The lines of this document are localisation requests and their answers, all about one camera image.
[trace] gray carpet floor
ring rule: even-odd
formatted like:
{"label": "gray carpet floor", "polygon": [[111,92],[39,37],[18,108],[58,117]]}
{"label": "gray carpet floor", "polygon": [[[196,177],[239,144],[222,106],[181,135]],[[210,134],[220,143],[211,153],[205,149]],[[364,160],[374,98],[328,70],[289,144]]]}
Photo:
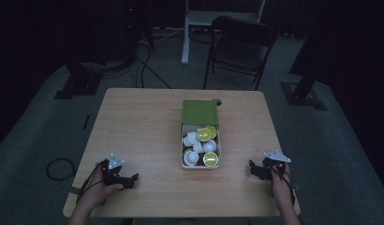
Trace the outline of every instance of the gray carpet floor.
{"label": "gray carpet floor", "polygon": [[[193,34],[189,64],[181,64],[182,35],[157,38],[150,68],[173,89],[201,89],[209,38]],[[288,74],[303,44],[294,37],[279,37],[258,88],[263,92],[284,154],[292,159],[297,198],[306,224],[384,224],[384,187],[368,161],[329,86],[315,83],[314,90],[327,111],[290,106],[281,82],[297,83]],[[145,61],[146,48],[138,48]],[[109,62],[110,66],[118,62]],[[101,69],[101,66],[86,64]],[[53,181],[47,165],[56,158],[69,158],[77,167],[105,92],[110,87],[141,88],[142,64],[129,70],[107,72],[95,96],[53,99],[62,90],[69,72],[60,67],[41,86],[22,118],[0,145],[0,224],[67,224],[62,210],[72,177]],[[252,90],[252,77],[218,70],[209,78],[208,89]],[[148,68],[144,88],[167,88]],[[89,123],[84,127],[86,116]],[[52,166],[61,177],[72,173],[65,162]],[[209,224],[234,224],[235,219],[206,219]],[[252,217],[253,224],[280,224],[278,217]],[[182,223],[174,219],[140,219],[140,224]],[[93,224],[122,224],[121,218],[94,218]]]}

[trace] chair seat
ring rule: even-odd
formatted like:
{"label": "chair seat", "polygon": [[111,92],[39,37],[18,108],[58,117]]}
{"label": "chair seat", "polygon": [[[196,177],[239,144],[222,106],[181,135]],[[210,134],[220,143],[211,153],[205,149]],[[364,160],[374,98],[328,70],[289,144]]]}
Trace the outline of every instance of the chair seat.
{"label": "chair seat", "polygon": [[220,65],[232,65],[234,68],[257,71],[265,49],[266,47],[261,45],[244,43],[225,36],[218,40],[213,59]]}

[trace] black metal base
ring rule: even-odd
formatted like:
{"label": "black metal base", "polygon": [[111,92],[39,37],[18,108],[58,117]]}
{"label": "black metal base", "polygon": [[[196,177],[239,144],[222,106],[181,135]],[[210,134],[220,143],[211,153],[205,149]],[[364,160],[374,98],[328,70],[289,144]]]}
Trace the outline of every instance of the black metal base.
{"label": "black metal base", "polygon": [[313,106],[317,111],[327,111],[324,102],[318,99],[313,89],[306,97],[300,98],[294,97],[294,91],[298,85],[296,82],[281,82],[281,84],[289,105]]}
{"label": "black metal base", "polygon": [[73,96],[94,96],[96,90],[101,82],[103,74],[101,73],[88,73],[88,80],[82,85],[75,85],[72,75],[69,77],[63,90],[57,91],[54,99],[72,99]]}

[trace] chair backrest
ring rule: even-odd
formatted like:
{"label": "chair backrest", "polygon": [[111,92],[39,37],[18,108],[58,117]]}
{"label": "chair backrest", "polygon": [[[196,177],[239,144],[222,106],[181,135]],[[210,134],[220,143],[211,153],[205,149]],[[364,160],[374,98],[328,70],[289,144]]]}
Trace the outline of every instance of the chair backrest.
{"label": "chair backrest", "polygon": [[277,31],[270,25],[260,22],[249,22],[220,16],[212,22],[212,32],[215,30],[246,43],[256,43],[269,49],[274,45]]}

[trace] green box lid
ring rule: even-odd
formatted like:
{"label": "green box lid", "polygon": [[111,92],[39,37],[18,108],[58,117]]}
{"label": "green box lid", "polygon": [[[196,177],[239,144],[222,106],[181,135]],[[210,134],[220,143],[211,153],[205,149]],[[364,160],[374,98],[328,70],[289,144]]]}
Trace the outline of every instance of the green box lid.
{"label": "green box lid", "polygon": [[213,100],[184,100],[183,124],[219,125],[216,102]]}

